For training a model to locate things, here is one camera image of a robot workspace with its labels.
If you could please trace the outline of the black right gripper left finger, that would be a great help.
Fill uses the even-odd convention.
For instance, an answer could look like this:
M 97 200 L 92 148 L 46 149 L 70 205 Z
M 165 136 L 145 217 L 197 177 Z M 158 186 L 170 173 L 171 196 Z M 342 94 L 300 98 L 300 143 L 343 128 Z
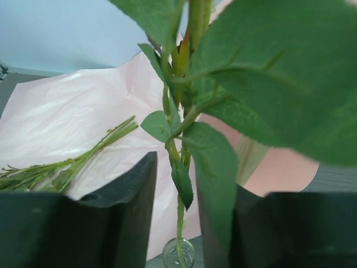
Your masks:
M 1 194 L 2 267 L 144 267 L 157 154 L 72 200 L 59 193 Z

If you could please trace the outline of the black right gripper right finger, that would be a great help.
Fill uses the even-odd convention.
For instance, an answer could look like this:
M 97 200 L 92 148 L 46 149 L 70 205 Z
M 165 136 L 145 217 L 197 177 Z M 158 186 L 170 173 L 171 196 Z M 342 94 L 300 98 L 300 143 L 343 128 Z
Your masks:
M 206 267 L 356 266 L 355 168 L 322 165 L 300 193 L 236 193 L 230 246 L 219 242 L 198 195 Z

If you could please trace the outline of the rose bouquet flowers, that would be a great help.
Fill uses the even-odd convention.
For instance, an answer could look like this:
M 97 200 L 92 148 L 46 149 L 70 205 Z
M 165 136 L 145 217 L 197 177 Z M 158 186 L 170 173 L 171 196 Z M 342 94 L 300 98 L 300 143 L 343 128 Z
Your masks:
M 135 119 L 131 116 L 107 130 L 107 134 L 92 149 L 75 158 L 21 169 L 10 165 L 1 168 L 1 192 L 65 192 L 95 154 L 138 128 Z

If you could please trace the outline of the purple pink wrapping paper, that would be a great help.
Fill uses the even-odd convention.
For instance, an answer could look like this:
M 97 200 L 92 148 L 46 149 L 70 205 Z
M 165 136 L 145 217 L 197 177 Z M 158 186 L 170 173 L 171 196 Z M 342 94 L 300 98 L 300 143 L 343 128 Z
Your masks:
M 143 53 L 118 68 L 17 83 L 1 115 L 1 166 L 26 168 L 75 158 L 129 117 L 141 123 L 160 110 L 162 88 Z M 177 191 L 163 144 L 136 129 L 96 154 L 68 190 L 79 199 L 128 171 L 150 151 L 157 152 L 158 166 L 148 259 L 176 235 Z

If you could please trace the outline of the single green flower stem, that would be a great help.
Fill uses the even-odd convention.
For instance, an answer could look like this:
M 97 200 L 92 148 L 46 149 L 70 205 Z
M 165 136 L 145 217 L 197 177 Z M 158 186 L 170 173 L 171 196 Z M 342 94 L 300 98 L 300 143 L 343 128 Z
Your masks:
M 113 4 L 147 34 L 141 49 L 164 83 L 163 110 L 141 126 L 165 145 L 180 209 L 192 200 L 194 163 L 197 197 L 223 246 L 248 163 L 199 115 L 248 145 L 356 165 L 355 1 L 231 1 L 212 22 L 211 1 Z

